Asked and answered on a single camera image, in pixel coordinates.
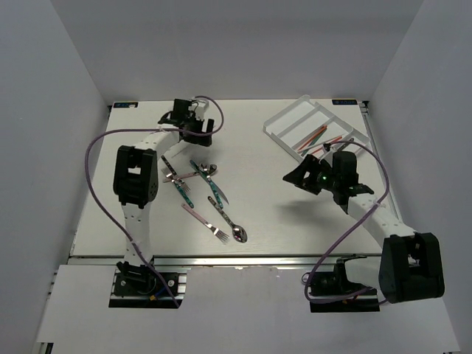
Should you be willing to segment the teal chopstick long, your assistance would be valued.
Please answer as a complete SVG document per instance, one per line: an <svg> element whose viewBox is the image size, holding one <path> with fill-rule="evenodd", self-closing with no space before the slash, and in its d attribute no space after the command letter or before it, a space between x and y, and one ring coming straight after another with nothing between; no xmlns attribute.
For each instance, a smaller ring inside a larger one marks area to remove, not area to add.
<svg viewBox="0 0 472 354"><path fill-rule="evenodd" d="M300 156L304 156L304 155L307 155L309 153L313 154L313 153L317 153L318 151L322 150L323 147L321 145L318 145L318 146L314 146L314 147L310 147L308 149L304 149L304 150L299 150L297 153L300 155Z"/></svg>

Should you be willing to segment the teal chopstick short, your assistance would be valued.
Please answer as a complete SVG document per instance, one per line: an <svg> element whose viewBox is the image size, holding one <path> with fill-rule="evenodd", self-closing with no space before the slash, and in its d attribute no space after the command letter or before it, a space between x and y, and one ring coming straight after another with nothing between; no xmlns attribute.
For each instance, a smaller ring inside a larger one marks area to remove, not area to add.
<svg viewBox="0 0 472 354"><path fill-rule="evenodd" d="M321 126L315 133L314 135L312 135L311 138L309 138L309 140L303 145L301 146L298 151L299 152L302 152L304 151L305 149L309 148L310 146L312 146L316 140L327 130L327 126L326 125L323 125Z"/></svg>

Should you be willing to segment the white chopstick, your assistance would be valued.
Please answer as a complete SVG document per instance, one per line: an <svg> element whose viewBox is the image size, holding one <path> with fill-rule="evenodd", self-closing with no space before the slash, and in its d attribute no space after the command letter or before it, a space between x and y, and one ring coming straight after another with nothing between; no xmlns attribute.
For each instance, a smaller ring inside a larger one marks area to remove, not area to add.
<svg viewBox="0 0 472 354"><path fill-rule="evenodd" d="M178 156L179 154L185 152L187 150L188 146L185 145L185 146L181 146L181 147L177 147L172 153L171 153L171 157L174 158L176 156Z"/></svg>

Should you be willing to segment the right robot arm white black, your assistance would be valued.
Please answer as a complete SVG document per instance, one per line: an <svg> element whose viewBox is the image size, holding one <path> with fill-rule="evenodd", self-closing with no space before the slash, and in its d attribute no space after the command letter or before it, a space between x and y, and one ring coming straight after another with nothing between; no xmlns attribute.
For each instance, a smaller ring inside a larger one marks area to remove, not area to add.
<svg viewBox="0 0 472 354"><path fill-rule="evenodd" d="M371 289L379 290L391 303L440 298L445 280L440 242L430 232L421 233L397 219L383 204L384 197L359 182L357 157L338 151L331 162L306 156L298 167L283 177L301 190L318 195L326 190L345 214L355 220L319 258L316 267L351 235L363 227L381 247L381 256L339 258L333 275L334 288L343 301Z"/></svg>

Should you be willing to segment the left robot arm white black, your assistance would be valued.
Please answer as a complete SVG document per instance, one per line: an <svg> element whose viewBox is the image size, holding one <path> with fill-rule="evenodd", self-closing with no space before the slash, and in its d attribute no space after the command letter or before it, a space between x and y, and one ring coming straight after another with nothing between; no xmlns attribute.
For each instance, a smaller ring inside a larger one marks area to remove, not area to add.
<svg viewBox="0 0 472 354"><path fill-rule="evenodd" d="M157 132L149 133L135 145L122 145L117 151L113 191L125 217L126 251L124 261L132 266L151 263L150 204L159 189L158 160L180 142L209 147L215 121L205 119L210 99L196 96L175 99L173 109L158 121Z"/></svg>

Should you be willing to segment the white cutlery tray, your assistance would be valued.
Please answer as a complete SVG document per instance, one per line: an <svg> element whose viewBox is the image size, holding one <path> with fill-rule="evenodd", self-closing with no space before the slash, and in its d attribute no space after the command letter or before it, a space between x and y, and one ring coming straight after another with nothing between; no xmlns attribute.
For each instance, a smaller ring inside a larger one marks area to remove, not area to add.
<svg viewBox="0 0 472 354"><path fill-rule="evenodd" d="M305 95L266 120L263 131L297 162L307 155L324 158L323 145L330 142L332 153L345 149L358 155L362 152L358 145L370 144L370 138L354 125L360 112L354 99L322 103Z"/></svg>

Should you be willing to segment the teal handled spoon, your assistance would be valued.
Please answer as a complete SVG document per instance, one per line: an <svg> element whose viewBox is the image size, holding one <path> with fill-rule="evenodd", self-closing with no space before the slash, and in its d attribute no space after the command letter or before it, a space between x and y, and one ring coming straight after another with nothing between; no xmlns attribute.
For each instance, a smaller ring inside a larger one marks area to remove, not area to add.
<svg viewBox="0 0 472 354"><path fill-rule="evenodd" d="M197 172L200 175L200 177L202 177L202 179L204 179L206 183L208 183L218 206L222 207L223 204L220 198L220 194L217 191L216 184L212 181L212 178L210 174L207 172L206 168L202 167L201 165L197 165L192 159L190 159L190 165L195 170L195 172Z"/></svg>

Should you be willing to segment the black handled fork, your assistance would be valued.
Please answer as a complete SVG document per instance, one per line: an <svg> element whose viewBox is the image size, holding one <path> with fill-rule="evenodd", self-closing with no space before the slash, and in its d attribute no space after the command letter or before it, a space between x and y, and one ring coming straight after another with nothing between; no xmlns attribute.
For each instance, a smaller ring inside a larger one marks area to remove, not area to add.
<svg viewBox="0 0 472 354"><path fill-rule="evenodd" d="M169 163L169 161L165 158L164 155L161 156L162 161L164 162L166 168L169 170L169 173L166 175L166 177L171 181L171 182L176 182L179 185L182 185L184 182L178 177L177 172L175 169L172 167L172 165Z"/></svg>

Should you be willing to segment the teal handled knife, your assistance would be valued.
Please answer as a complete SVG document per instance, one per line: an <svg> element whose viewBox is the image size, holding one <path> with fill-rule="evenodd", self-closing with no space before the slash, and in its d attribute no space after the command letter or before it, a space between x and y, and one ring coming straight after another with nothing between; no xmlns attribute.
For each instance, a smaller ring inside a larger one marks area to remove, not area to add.
<svg viewBox="0 0 472 354"><path fill-rule="evenodd" d="M211 176L206 176L206 182L210 186L210 189L213 192L213 195L215 196L216 201L219 204L222 204L223 202L226 202L229 204L229 200L222 191L222 189L212 180Z"/></svg>

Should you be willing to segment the black handled knife in tray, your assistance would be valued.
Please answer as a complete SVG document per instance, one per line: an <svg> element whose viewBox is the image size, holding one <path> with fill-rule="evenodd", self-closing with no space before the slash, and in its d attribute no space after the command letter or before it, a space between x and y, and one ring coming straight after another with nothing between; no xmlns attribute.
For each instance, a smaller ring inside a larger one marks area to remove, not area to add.
<svg viewBox="0 0 472 354"><path fill-rule="evenodd" d="M343 151L345 148L347 148L352 142L354 142L354 138L350 138L346 140L342 145L340 145L338 148L336 148L337 151Z"/></svg>

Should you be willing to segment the teal handled fork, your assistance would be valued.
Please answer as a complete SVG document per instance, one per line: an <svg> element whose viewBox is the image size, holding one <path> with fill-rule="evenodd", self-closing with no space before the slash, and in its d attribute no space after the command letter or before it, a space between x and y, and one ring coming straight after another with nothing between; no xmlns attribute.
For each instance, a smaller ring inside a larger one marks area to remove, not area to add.
<svg viewBox="0 0 472 354"><path fill-rule="evenodd" d="M162 172L165 176L165 181L166 182L171 182L174 187L178 190L179 194L181 195L181 197L185 200L185 202L187 203L187 205L193 209L194 208L194 204L193 202L191 201L191 199L188 197L187 195L187 191L188 191L188 188L184 186L184 184L181 182L181 181L178 181L177 179L174 179L173 178L173 174L170 172L170 170L168 168L163 168L162 169Z"/></svg>

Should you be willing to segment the pink handled spoon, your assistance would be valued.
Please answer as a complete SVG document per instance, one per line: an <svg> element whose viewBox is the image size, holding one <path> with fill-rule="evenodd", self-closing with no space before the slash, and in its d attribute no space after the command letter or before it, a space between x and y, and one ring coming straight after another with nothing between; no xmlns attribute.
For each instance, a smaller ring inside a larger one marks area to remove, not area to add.
<svg viewBox="0 0 472 354"><path fill-rule="evenodd" d="M218 170L218 166L216 164L211 164L209 166L209 174L211 176L215 175L216 172ZM192 178L192 177L195 177L197 176L198 173L197 172L191 172L191 173L185 173L185 174L182 174L182 175L179 175L178 178L182 179L182 180L185 180L187 178ZM168 183L171 181L171 178L170 177L165 177L163 180L162 180L164 183Z"/></svg>

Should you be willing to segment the black handled spoon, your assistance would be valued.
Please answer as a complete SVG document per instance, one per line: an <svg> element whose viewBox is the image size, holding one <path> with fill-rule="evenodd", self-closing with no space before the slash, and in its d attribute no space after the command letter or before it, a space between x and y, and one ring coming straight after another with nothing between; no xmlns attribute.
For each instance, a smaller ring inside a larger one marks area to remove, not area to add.
<svg viewBox="0 0 472 354"><path fill-rule="evenodd" d="M239 243L246 243L248 240L248 235L246 230L236 223L234 223L229 216L223 211L221 207L218 206L217 202L211 197L208 196L207 200L211 203L211 205L216 209L218 214L228 223L228 225L232 229L232 236L233 238Z"/></svg>

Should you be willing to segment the pink handled fork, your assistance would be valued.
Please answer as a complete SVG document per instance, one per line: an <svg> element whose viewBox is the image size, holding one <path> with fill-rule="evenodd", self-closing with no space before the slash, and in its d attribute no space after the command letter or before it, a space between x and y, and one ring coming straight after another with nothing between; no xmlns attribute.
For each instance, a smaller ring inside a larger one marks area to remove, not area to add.
<svg viewBox="0 0 472 354"><path fill-rule="evenodd" d="M208 222L206 219L204 219L201 215L199 215L194 209L192 209L189 205L187 204L182 204L181 207L186 210L191 216L193 216L197 221L199 221L201 224L203 224L206 228L208 228L211 233L219 239L220 242L223 244L227 244L229 242L229 236L225 232L223 232L221 229L218 227L214 226L210 222Z"/></svg>

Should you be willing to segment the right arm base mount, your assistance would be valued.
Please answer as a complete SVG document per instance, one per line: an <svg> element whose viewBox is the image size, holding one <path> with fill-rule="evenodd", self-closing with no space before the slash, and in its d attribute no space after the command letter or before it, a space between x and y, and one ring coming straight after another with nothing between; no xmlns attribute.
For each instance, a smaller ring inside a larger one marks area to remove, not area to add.
<svg viewBox="0 0 472 354"><path fill-rule="evenodd" d="M337 259L331 271L317 271L309 282L308 293L313 298L331 298L345 296L364 288L364 285L351 282L347 278L346 264L353 260L363 260L366 256L353 254L349 257ZM326 304L310 303L311 313L368 313L378 312L381 302L378 300L377 291L352 296L348 299L330 302Z"/></svg>

